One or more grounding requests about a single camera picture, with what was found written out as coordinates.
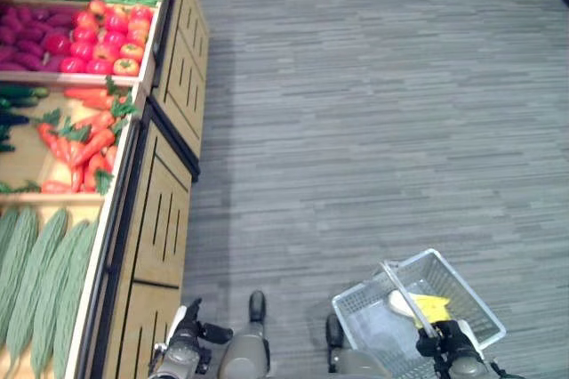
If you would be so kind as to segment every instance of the wooden panel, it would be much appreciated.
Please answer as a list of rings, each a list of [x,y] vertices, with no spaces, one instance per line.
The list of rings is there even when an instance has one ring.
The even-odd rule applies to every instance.
[[[165,93],[154,92],[158,103],[199,157],[204,122],[205,82],[201,78],[186,42],[176,35]]]
[[[180,290],[133,284],[121,345],[119,378],[146,379],[155,342],[163,342],[180,304]]]
[[[108,340],[106,378],[135,377],[134,366],[148,363],[147,359],[142,364],[136,361],[140,358],[140,354],[136,355],[139,336],[141,342],[148,340],[148,350],[152,340],[144,330],[140,331],[142,320],[138,319],[151,326],[155,313],[164,307],[171,319],[180,302],[190,185],[188,169],[150,123],[131,226],[125,236],[123,267]],[[137,286],[170,293],[164,297],[136,296]],[[136,302],[135,297],[144,302]],[[146,369],[142,373],[139,369],[136,377],[146,377],[146,373]]]
[[[182,0],[178,30],[183,35],[200,75],[205,80],[209,37],[197,0]]]

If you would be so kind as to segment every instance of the shopping basket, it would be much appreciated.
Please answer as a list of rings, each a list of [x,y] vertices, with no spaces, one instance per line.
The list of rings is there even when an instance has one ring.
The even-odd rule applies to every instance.
[[[452,319],[468,321],[481,350],[506,335],[504,325],[437,250],[393,265],[382,262],[371,279],[338,294],[332,304],[351,347],[372,353],[395,379],[430,379],[435,372],[433,359],[415,349],[419,335],[413,321],[390,309],[388,296],[394,290],[426,323],[428,334],[435,332],[409,293],[450,299],[446,308]]]

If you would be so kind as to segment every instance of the wooden produce crate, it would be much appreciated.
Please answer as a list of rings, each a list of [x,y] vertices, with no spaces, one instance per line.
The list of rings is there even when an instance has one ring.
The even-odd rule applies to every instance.
[[[64,98],[62,85],[52,85],[50,95],[40,100],[37,107],[31,109],[17,109],[23,115],[39,117],[45,111],[55,108],[62,109],[62,116],[71,116],[72,119],[80,119],[92,115],[97,111],[85,108],[80,101]],[[132,88],[132,97],[140,106],[146,98],[139,84]],[[69,225],[73,225],[83,219],[93,221],[99,217],[99,228],[93,242],[92,254],[89,261],[88,270],[84,281],[84,290],[76,314],[76,325],[73,338],[69,349],[66,378],[73,378],[76,375],[76,368],[79,362],[79,347],[83,339],[85,321],[89,313],[89,303],[93,289],[95,288],[96,272],[100,265],[102,247],[105,243],[105,233],[107,227],[113,226],[109,223],[111,216],[111,206],[113,199],[117,197],[121,188],[117,185],[117,176],[124,167],[127,160],[125,150],[128,145],[128,136],[132,127],[132,117],[128,117],[128,123],[121,133],[118,143],[116,160],[112,174],[115,176],[111,182],[110,189],[106,196],[98,194],[13,194],[0,196],[0,211],[7,206],[33,206],[43,225],[58,208],[66,207],[70,215]],[[3,153],[0,157],[0,169],[3,171],[1,179],[7,183],[17,186],[22,184],[25,179],[37,179],[38,183],[44,178],[68,180],[68,171],[62,164],[57,164],[52,154],[40,141],[36,129],[32,125],[14,126],[11,129],[10,143],[16,146],[13,153]],[[4,377],[10,366],[10,357],[7,349],[0,352],[0,376]],[[17,379],[34,378],[30,364],[30,350],[27,348],[20,357],[20,363],[10,376]],[[44,372],[44,377],[53,378],[51,363]]]
[[[3,0],[4,5],[13,5],[15,7],[19,5],[26,5],[31,8],[47,8],[47,7],[73,7],[77,8],[78,11],[84,10],[88,3],[77,2],[77,1],[52,1],[52,0]],[[148,41],[145,46],[144,56],[140,64],[140,72],[137,77],[121,77],[113,76],[113,79],[118,85],[134,85],[138,82],[142,82],[143,85],[148,87],[151,84],[151,78],[154,74],[155,62],[152,55],[152,40],[156,34],[156,24],[158,21],[158,15],[160,10],[160,5],[158,7],[152,8],[153,18],[150,24],[150,31],[148,33]],[[124,5],[126,11],[129,11],[131,7]],[[0,81],[13,81],[13,82],[25,82],[25,83],[35,83],[40,85],[50,85],[50,84],[89,84],[89,85],[101,85],[105,83],[105,76],[95,75],[95,74],[65,74],[59,72],[42,72],[42,71],[2,71],[0,70]]]

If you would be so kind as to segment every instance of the gray carpet floor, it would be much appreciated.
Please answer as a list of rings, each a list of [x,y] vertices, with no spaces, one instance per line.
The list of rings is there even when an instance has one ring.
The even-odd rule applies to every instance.
[[[489,356],[567,378],[561,1],[202,3],[212,41],[183,300],[239,328],[264,290],[273,370],[308,378],[325,371],[332,297],[434,247],[508,329]]]

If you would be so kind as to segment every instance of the basket handle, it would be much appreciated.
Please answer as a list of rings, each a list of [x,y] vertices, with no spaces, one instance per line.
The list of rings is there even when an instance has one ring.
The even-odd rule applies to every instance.
[[[403,285],[401,280],[399,280],[397,274],[391,269],[391,267],[386,262],[380,262],[380,268],[383,270],[383,272],[385,272],[385,274],[388,276],[389,280],[393,283],[393,285],[397,288],[397,290],[399,290],[399,292],[407,302],[407,305],[409,305],[409,308],[411,308],[413,314],[415,314],[415,317],[417,317],[417,319],[419,319],[419,321],[421,322],[427,336],[437,338],[438,337],[437,332],[435,331],[433,326],[430,325],[429,321],[423,315],[421,309],[419,309],[419,307],[417,306],[417,304],[415,303],[409,292],[407,292],[405,286]]]

